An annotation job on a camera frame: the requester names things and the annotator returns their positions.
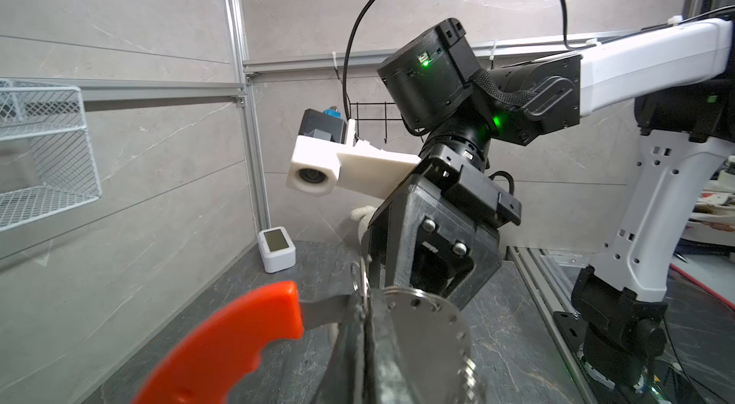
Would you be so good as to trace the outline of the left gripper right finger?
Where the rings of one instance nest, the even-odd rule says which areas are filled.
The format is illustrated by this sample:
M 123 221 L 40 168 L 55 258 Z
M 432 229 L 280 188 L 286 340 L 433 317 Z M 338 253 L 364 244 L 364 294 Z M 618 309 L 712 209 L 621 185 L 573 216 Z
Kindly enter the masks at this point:
M 375 291 L 367 299 L 366 402 L 420 403 L 396 340 L 387 300 Z

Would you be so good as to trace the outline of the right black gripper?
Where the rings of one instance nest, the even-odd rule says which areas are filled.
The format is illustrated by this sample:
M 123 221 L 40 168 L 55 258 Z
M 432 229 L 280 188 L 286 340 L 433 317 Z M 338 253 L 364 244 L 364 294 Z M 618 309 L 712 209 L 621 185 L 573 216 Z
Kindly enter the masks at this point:
M 374 214 L 364 237 L 372 287 L 411 287 L 465 308 L 500 269 L 499 230 L 522 205 L 461 156 L 429 156 Z

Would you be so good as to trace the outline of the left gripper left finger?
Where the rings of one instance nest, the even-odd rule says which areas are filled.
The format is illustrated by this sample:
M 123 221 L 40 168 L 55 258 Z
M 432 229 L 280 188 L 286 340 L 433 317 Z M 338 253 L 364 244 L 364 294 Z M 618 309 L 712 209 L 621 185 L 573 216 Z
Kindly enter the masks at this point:
M 313 403 L 364 403 L 366 313 L 362 297 L 348 297 L 340 332 Z

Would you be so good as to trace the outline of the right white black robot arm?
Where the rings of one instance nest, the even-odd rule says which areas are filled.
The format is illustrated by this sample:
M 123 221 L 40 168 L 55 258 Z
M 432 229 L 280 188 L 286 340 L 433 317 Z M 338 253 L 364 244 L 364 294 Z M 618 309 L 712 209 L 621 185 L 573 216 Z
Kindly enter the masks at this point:
M 388 283 L 465 306 L 495 271 L 499 228 L 521 201 L 486 175 L 492 140 L 548 137 L 536 162 L 572 161 L 564 132 L 580 126 L 597 157 L 617 140 L 626 199 L 595 220 L 601 237 L 572 291 L 586 323 L 585 369 L 631 388 L 662 354 L 669 264 L 704 185 L 734 151 L 734 24 L 656 27 L 566 55 L 484 70 L 461 24 L 425 31 L 379 67 L 408 129 L 426 135 L 420 162 L 369 226 L 369 254 Z

